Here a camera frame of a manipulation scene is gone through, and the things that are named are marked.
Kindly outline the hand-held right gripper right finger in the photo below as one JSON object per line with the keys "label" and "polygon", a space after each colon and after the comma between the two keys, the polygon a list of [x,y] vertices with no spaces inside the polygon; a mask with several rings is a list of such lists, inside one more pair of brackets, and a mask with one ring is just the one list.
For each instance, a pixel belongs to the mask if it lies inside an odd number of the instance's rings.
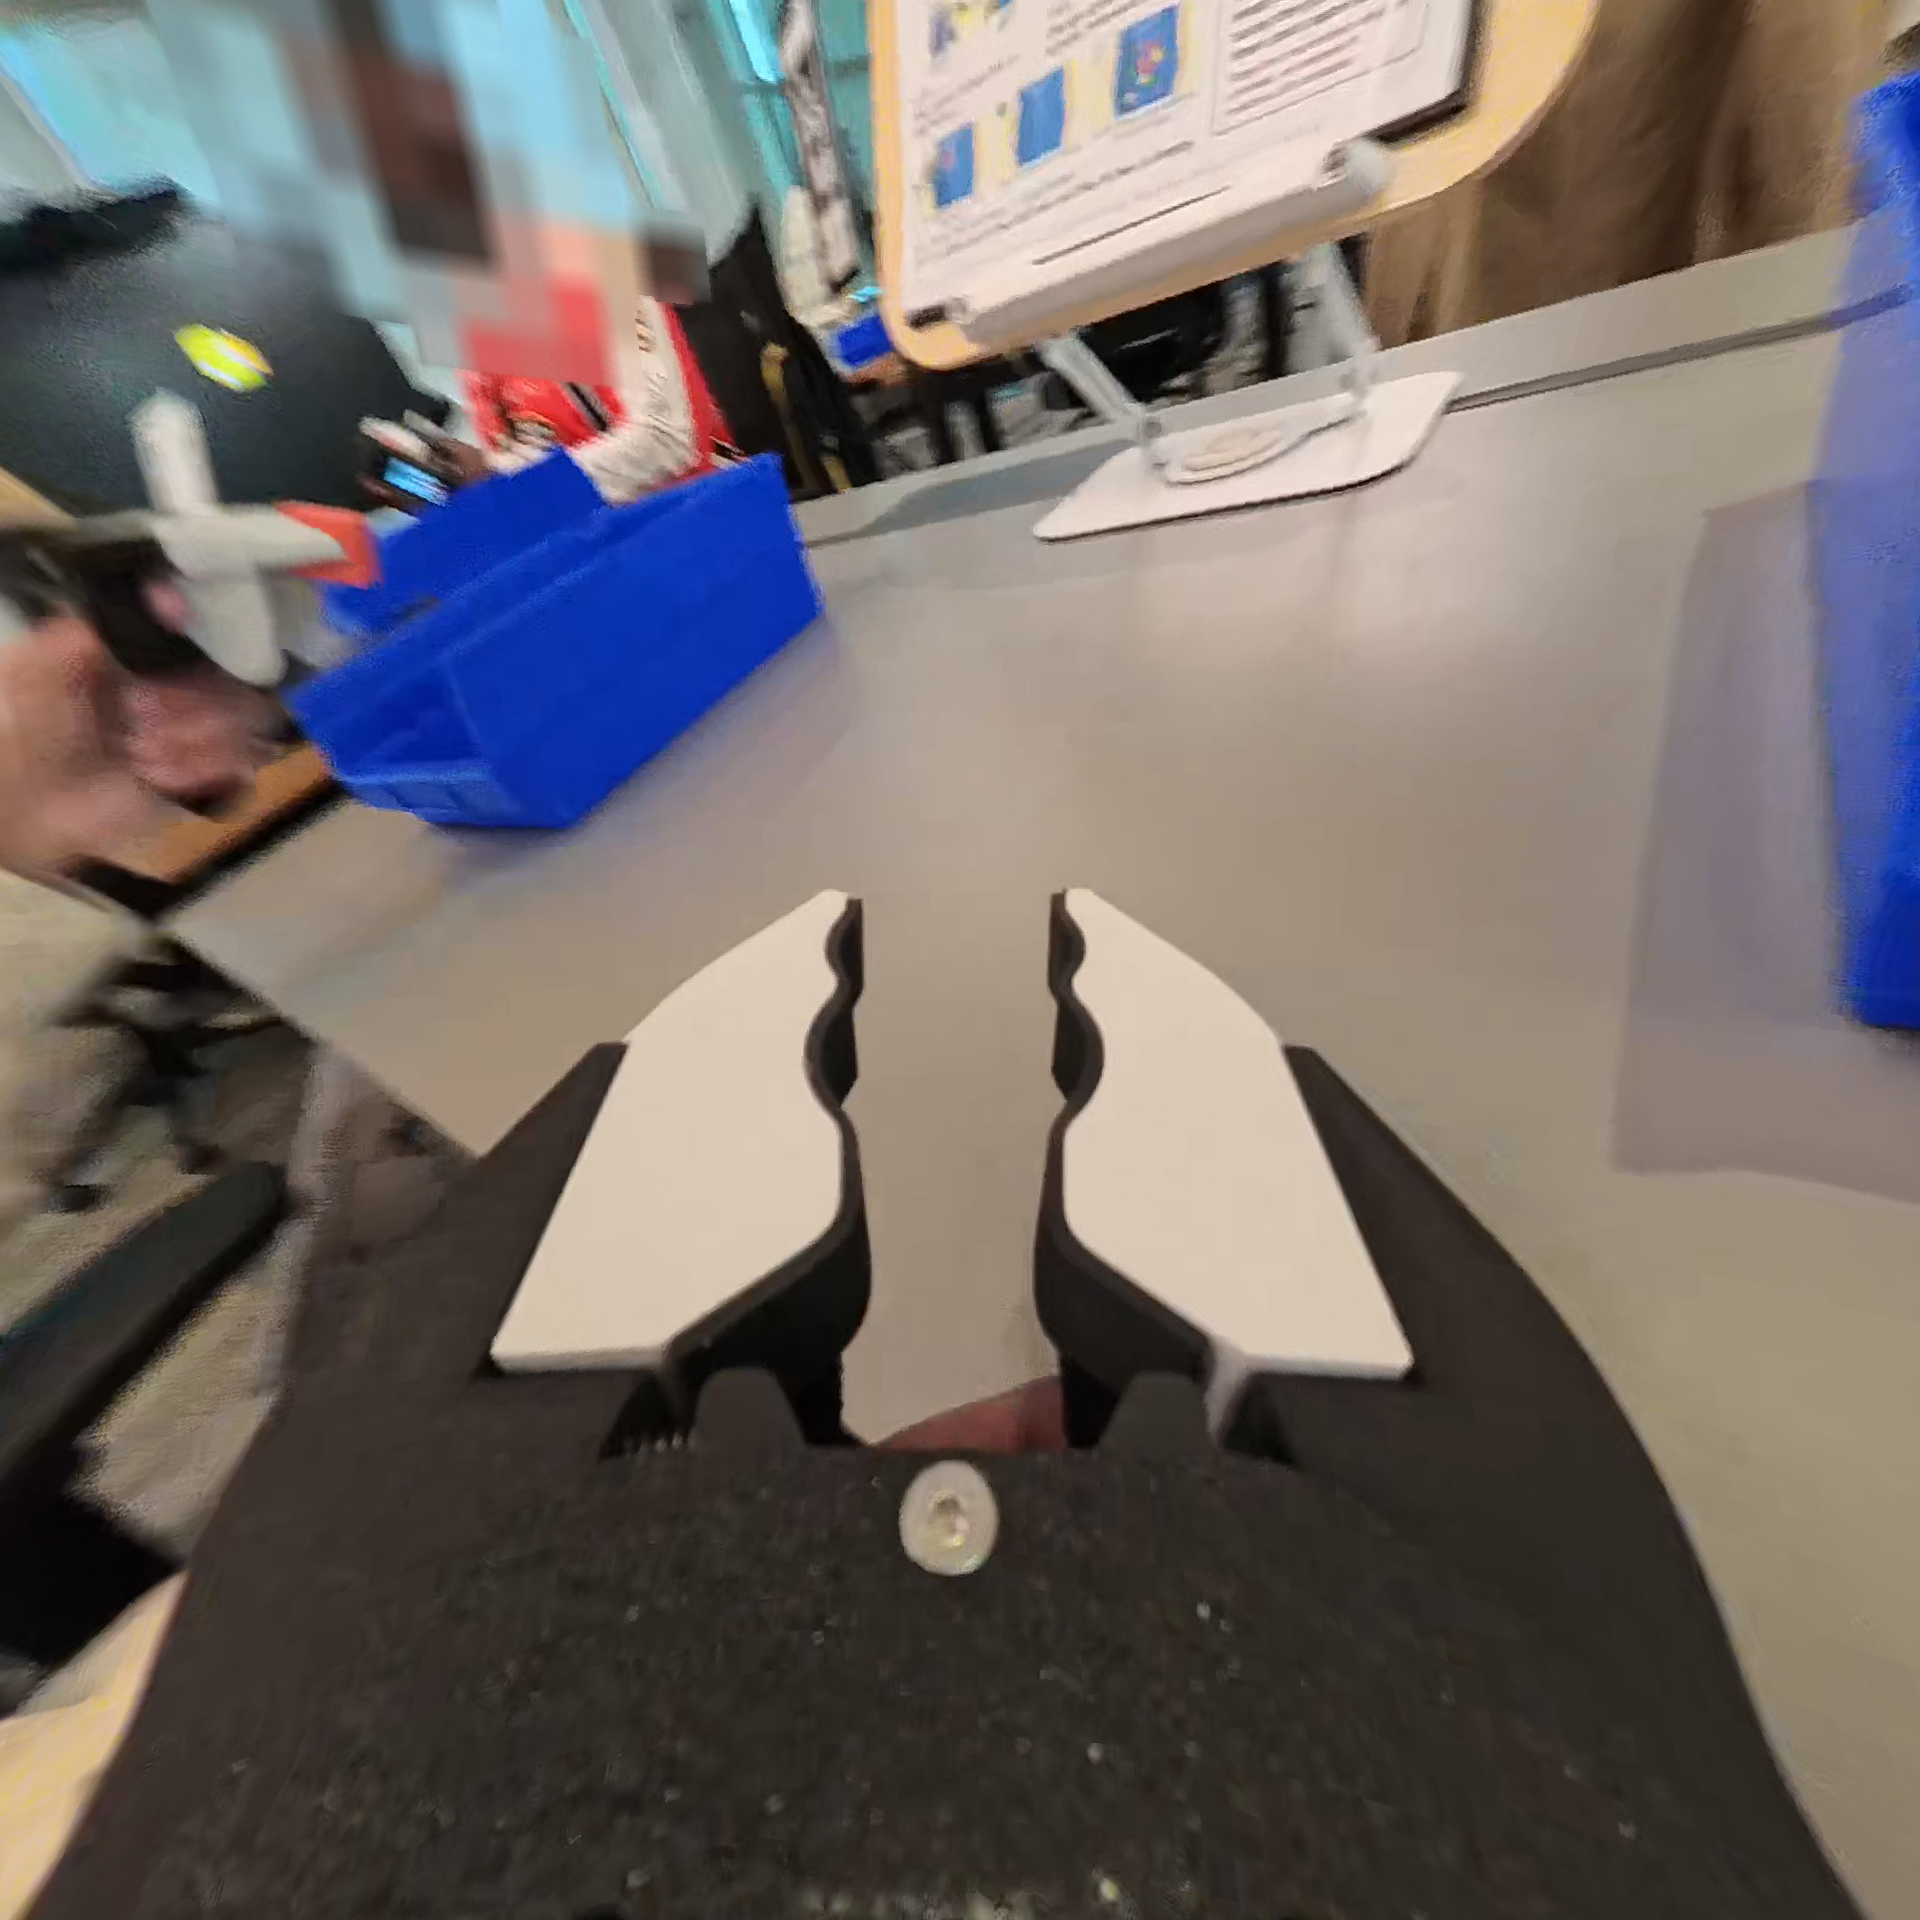
{"label": "hand-held right gripper right finger", "polygon": [[1036,1307],[1099,1386],[1401,1382],[1412,1349],[1278,1033],[1104,896],[1047,912]]}

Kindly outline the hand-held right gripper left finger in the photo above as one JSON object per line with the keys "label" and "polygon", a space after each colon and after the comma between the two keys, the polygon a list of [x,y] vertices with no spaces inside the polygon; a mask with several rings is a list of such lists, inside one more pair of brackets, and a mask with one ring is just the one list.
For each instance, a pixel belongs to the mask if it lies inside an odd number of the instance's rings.
{"label": "hand-held right gripper left finger", "polygon": [[848,1286],[775,1336],[831,1369],[871,1295],[848,1094],[863,903],[822,890],[713,958],[632,1027],[608,1091],[489,1349],[505,1375],[694,1378],[793,1286]]}

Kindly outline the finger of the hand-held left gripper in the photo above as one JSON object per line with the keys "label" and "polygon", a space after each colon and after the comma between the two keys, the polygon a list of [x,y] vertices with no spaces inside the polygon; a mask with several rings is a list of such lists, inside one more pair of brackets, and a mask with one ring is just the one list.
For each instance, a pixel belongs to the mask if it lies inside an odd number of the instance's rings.
{"label": "finger of the hand-held left gripper", "polygon": [[287,578],[180,578],[185,631],[226,675],[280,687],[296,664],[297,582]]}
{"label": "finger of the hand-held left gripper", "polygon": [[276,578],[289,575],[282,567],[299,558],[303,544],[303,533],[276,513],[276,503],[199,512],[119,512],[66,522],[66,551],[78,563],[96,570]]}

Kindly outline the red wooden cube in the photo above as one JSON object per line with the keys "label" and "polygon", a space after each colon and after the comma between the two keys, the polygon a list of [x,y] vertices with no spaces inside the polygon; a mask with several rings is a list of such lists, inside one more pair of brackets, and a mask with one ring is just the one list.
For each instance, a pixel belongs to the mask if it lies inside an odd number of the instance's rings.
{"label": "red wooden cube", "polygon": [[383,582],[377,533],[362,512],[282,501],[276,513],[303,533],[299,558],[282,570],[313,584],[374,586]]}

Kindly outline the person's left forearm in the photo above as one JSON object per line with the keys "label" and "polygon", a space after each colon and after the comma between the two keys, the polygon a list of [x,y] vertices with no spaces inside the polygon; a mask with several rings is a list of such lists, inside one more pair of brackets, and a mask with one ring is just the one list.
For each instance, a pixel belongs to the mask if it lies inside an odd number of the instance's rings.
{"label": "person's left forearm", "polygon": [[104,1179],[128,1158],[132,1041],[71,1023],[143,931],[130,913],[66,887],[2,877],[2,1229],[46,1210],[66,1169]]}

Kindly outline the person's left hand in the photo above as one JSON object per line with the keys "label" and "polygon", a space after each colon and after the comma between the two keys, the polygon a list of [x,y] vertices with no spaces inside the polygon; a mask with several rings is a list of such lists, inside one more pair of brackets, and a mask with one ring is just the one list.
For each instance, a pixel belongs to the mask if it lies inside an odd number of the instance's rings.
{"label": "person's left hand", "polygon": [[52,879],[226,808],[276,757],[271,691],[198,669],[136,678],[75,615],[2,642],[2,869]]}

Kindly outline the large black screen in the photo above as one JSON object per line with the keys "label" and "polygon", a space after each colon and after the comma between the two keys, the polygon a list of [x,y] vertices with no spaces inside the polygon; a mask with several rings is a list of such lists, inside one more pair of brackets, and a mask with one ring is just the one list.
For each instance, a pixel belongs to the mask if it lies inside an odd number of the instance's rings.
{"label": "large black screen", "polygon": [[[251,341],[273,384],[208,384],[177,347],[188,322]],[[78,515],[143,507],[130,416],[155,392],[199,408],[219,495],[246,504],[360,507],[362,421],[452,410],[342,305],[324,257],[234,235],[172,186],[6,221],[6,470]]]}

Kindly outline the black garment with yellow trim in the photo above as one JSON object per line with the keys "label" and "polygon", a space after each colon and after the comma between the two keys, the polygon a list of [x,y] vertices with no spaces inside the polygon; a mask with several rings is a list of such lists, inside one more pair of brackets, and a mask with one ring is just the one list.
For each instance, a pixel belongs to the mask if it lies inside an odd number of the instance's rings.
{"label": "black garment with yellow trim", "polygon": [[875,479],[873,443],[847,379],[785,301],[759,208],[711,264],[704,341],[710,386],[735,443],[772,453],[795,501]]}

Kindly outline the black mesh office chair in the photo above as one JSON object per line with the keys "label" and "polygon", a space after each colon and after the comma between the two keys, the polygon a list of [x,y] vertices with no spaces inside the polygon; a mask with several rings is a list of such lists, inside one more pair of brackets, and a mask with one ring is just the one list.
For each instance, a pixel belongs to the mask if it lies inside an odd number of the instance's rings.
{"label": "black mesh office chair", "polygon": [[64,1666],[180,1570],[75,1489],[81,1438],[271,1243],[289,1205],[280,1166],[234,1162],[6,1329],[6,1659]]}

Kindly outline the white printed paper strip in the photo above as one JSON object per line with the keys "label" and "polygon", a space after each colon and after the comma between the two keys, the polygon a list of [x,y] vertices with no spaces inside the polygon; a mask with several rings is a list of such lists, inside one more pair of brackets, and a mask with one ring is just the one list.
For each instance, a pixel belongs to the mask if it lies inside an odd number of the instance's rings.
{"label": "white printed paper strip", "polygon": [[832,296],[855,299],[870,283],[870,211],[832,104],[832,71],[814,1],[782,1],[777,55],[824,280]]}

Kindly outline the white and wooden book stand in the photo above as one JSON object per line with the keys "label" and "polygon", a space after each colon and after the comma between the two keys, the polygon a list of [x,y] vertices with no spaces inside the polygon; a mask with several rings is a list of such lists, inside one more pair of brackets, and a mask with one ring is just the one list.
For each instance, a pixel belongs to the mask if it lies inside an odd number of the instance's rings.
{"label": "white and wooden book stand", "polygon": [[[1508,154],[1562,93],[1598,11],[1578,1],[1482,5],[1473,96],[1449,118],[1384,144],[1392,174],[1375,197],[1348,181],[1264,217],[1242,211],[1210,231],[1163,235],[1128,257],[1099,255],[1090,277],[1026,293],[986,315],[913,320],[897,285],[905,215],[898,8],[866,7],[880,313],[897,349],[939,371],[1033,351],[1071,394],[1122,434],[1122,448],[1036,526],[1042,541],[1327,495],[1401,470],[1432,438],[1459,376],[1377,371],[1382,349],[1339,245],[1480,181]],[[1318,397],[1176,430],[1122,386],[1090,343],[1095,322],[1284,262],[1303,270],[1334,343],[1336,384]]]}

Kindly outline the printed instruction sheet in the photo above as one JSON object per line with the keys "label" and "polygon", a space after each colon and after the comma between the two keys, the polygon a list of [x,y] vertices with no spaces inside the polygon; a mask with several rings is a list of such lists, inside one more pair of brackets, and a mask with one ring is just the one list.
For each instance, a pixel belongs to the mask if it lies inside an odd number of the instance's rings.
{"label": "printed instruction sheet", "polygon": [[900,5],[913,320],[1358,183],[1473,96],[1470,1]]}

